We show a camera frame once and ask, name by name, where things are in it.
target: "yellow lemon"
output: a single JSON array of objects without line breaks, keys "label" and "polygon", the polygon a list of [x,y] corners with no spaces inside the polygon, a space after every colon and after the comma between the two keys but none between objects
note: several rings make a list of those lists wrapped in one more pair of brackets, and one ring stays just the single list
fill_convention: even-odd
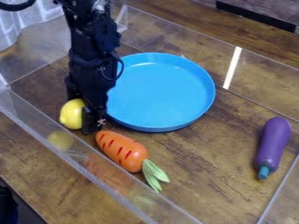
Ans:
[{"label": "yellow lemon", "polygon": [[86,103],[82,99],[69,101],[61,109],[61,123],[73,130],[82,129],[82,109]]},{"label": "yellow lemon", "polygon": [[59,129],[49,135],[47,140],[62,151],[67,151],[75,143],[74,136]]}]

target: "clear acrylic box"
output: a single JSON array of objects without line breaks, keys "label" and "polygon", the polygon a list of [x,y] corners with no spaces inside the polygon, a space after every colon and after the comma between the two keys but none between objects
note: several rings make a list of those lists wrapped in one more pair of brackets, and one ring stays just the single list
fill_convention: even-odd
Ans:
[{"label": "clear acrylic box", "polygon": [[[294,107],[299,104],[294,94],[299,91],[297,85],[299,70],[129,5],[119,7],[118,1],[115,2],[113,7],[117,11],[119,31],[123,34],[121,55],[141,52],[181,55],[196,61],[209,71],[218,86],[220,99],[216,101],[216,109],[208,113],[209,118],[202,118],[190,128],[180,130],[178,138],[186,134],[188,140],[192,141],[189,145],[192,148],[170,142],[168,135],[177,135],[176,132],[166,135],[138,134],[138,140],[143,143],[153,141],[155,137],[162,143],[169,143],[172,147],[178,148],[177,151],[166,150],[166,148],[162,150],[161,144],[153,142],[158,146],[150,151],[154,155],[153,160],[165,167],[178,167],[174,171],[169,171],[173,183],[165,187],[165,191],[161,194],[154,192],[139,175],[129,174],[95,150],[97,145],[91,137],[86,138],[79,132],[70,132],[58,123],[58,114],[66,102],[63,78],[69,68],[66,59],[62,60],[66,63],[55,61],[67,55],[70,49],[70,34],[63,17],[29,27],[23,31],[18,44],[0,53],[0,111],[146,223],[202,223],[202,221],[218,223],[225,219],[224,217],[228,217],[225,221],[230,222],[242,222],[245,221],[242,217],[248,217],[249,221],[268,223],[268,219],[274,217],[273,211],[280,209],[277,205],[285,200],[277,201],[277,197],[289,194],[288,186],[298,178],[294,168],[293,174],[288,175],[288,181],[280,187],[296,160],[296,146],[299,144],[299,108]],[[53,62],[58,73],[47,74],[43,69]],[[266,85],[273,85],[274,88],[266,88]],[[285,91],[288,89],[289,101],[282,98],[280,89]],[[221,114],[226,113],[228,109],[218,106],[224,102],[237,110],[234,111],[237,117],[232,117],[230,121],[221,120]],[[242,124],[240,113],[246,113],[242,117],[261,127],[270,116],[285,116],[294,126],[294,138],[286,149],[286,162],[282,164],[277,179],[272,179],[273,183],[272,181],[264,185],[258,183],[256,171],[250,165],[249,156],[254,155],[250,150],[256,149],[258,143],[257,127],[249,125],[248,135],[236,135],[230,129],[225,129],[226,123],[232,128]],[[122,129],[111,124],[107,127],[115,130]],[[194,148],[193,141],[196,140],[190,134],[197,135],[196,131],[201,132],[202,141],[205,139],[214,141],[204,143],[209,145],[209,148],[204,149],[201,146]],[[55,133],[59,133],[62,141],[70,143],[70,150],[55,146],[50,141]],[[237,149],[225,149],[226,144],[221,146],[221,141],[233,141]],[[221,152],[225,150],[236,153],[233,155],[237,155],[237,159],[232,156],[226,169],[222,170]],[[85,168],[85,155],[90,153],[98,153],[98,159],[107,169],[103,178],[97,178]],[[234,176],[232,173],[236,169],[240,169],[240,172],[236,172]],[[240,179],[253,179],[253,183],[240,183]],[[256,191],[264,191],[266,197],[257,198]],[[293,200],[296,198],[299,198],[298,192],[293,194]],[[224,208],[218,203],[226,205],[226,215],[224,211],[220,212]],[[252,203],[257,203],[254,211],[248,209],[248,204]],[[298,216],[294,216],[294,221],[299,221]]]}]

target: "toy eggplant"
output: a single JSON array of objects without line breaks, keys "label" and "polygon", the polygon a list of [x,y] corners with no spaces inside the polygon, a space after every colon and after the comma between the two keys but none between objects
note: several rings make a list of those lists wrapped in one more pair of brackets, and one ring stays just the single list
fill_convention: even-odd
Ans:
[{"label": "toy eggplant", "polygon": [[256,157],[256,166],[260,169],[258,178],[262,180],[266,180],[269,174],[278,169],[292,132],[292,124],[285,118],[273,117],[268,120]]}]

